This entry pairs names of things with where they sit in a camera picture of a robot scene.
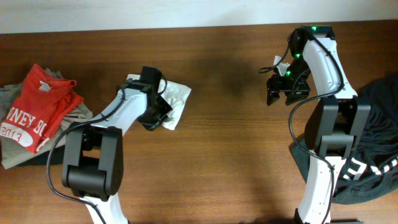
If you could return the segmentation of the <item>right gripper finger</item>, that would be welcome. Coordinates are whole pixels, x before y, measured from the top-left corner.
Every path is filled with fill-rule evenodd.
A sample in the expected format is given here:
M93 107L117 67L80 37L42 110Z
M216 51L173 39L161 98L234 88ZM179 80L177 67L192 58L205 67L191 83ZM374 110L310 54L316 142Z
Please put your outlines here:
M289 106L299 101L305 100L307 98L307 94L305 92L285 92L286 100L285 105Z
M278 91L268 91L267 92L267 105L270 106L275 103L280 98Z

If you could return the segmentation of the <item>white t-shirt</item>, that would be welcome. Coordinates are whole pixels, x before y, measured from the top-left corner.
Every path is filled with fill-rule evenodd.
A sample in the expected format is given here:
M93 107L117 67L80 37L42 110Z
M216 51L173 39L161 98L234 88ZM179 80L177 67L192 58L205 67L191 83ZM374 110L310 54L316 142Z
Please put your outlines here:
M159 87L166 88L160 96L170 105L171 110L163 115L162 121L155 124L145 122L144 127L148 126L149 130L152 131L162 125L164 128L173 131L180 121L186 100L192 89L179 83L165 81L164 78L160 80Z

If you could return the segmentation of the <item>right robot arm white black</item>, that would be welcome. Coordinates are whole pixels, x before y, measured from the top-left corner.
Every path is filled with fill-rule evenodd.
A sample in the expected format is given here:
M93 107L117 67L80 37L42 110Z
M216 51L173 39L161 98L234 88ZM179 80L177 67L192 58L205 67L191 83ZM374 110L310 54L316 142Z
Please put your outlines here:
M309 170L294 223L331 223L331 204L338 176L350 154L357 149L371 110L349 84L338 58L331 26L302 26L289 35L287 53L293 62L284 73L273 65L259 73L273 72L267 81L267 104L287 97L292 111L316 100L317 106L306 123L304 144L296 138L288 118L295 145L308 154Z

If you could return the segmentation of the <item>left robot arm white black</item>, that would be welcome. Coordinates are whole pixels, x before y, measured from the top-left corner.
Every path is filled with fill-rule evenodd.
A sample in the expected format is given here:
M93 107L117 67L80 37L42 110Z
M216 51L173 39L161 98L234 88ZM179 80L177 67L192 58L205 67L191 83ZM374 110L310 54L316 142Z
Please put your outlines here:
M128 223L118 191L124 172L123 136L135 121L148 131L158 128L171 106L160 87L162 72L143 67L128 78L101 114L75 124L66 135L62 184L84 203L94 223Z

